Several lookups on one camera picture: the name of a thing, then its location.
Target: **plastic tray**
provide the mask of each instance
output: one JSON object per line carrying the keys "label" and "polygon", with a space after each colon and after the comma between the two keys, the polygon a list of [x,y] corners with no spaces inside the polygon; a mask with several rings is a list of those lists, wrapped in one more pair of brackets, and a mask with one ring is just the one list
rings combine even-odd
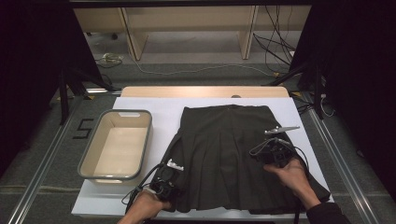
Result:
{"label": "plastic tray", "polygon": [[104,112],[79,163],[79,175],[103,183],[137,177],[152,132],[151,122],[147,110]]}

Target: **skirt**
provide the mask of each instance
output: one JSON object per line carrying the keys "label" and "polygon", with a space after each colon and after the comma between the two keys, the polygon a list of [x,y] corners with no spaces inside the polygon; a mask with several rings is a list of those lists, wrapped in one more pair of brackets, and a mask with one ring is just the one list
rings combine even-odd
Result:
{"label": "skirt", "polygon": [[[224,207],[251,214],[294,213],[298,201],[291,190],[249,155],[269,138],[264,132],[276,126],[268,106],[185,107],[162,160],[184,167],[172,183],[179,191],[170,200],[170,211]],[[321,201],[329,200],[330,192],[312,176],[309,182]]]}

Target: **hand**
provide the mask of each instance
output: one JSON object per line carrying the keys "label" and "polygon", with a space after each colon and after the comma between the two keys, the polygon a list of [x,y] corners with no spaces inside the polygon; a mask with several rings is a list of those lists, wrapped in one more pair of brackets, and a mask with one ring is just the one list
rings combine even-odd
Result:
{"label": "hand", "polygon": [[278,168],[272,164],[264,165],[263,168],[270,173],[276,174],[282,184],[290,188],[294,195],[300,198],[306,210],[320,204],[320,200],[308,183],[304,167],[299,160],[293,158],[283,168]]}
{"label": "hand", "polygon": [[148,190],[137,194],[131,208],[118,224],[138,224],[144,220],[156,217],[163,210],[171,207],[169,202],[160,201],[157,196]]}

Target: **metal clamp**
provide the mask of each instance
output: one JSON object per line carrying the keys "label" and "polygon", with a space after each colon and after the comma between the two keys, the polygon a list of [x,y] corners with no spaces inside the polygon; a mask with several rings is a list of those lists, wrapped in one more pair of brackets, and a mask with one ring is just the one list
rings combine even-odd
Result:
{"label": "metal clamp", "polygon": [[292,126],[292,127],[279,127],[279,126],[276,126],[276,128],[274,128],[273,130],[265,131],[265,134],[283,133],[283,132],[286,132],[286,131],[295,130],[295,129],[299,129],[299,128],[300,128],[300,126]]}
{"label": "metal clamp", "polygon": [[166,163],[167,166],[177,169],[179,171],[184,171],[184,167],[183,166],[178,166],[175,162],[172,162],[172,159],[170,159],[168,161],[168,163]]}

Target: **white table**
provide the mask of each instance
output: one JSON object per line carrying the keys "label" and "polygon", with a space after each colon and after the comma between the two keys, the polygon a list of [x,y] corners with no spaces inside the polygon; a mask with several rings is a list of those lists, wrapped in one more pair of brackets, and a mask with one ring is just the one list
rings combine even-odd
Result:
{"label": "white table", "polygon": [[[135,183],[146,175],[149,170],[161,161],[171,139],[179,127],[179,120],[184,106],[202,107],[210,105],[268,105],[281,126],[301,128],[289,131],[291,142],[304,151],[308,159],[310,173],[324,188],[328,189],[318,161],[309,143],[304,125],[291,98],[134,98],[119,97],[114,109],[146,109],[152,115],[153,135],[148,145],[140,176]],[[121,199],[133,188],[133,184],[99,184],[85,180],[72,214],[82,217],[121,217],[125,205]],[[217,208],[205,211],[191,210],[187,214],[161,211],[158,219],[200,219],[200,220],[285,220],[293,219],[294,214],[286,215],[251,215],[248,211],[226,210]]]}

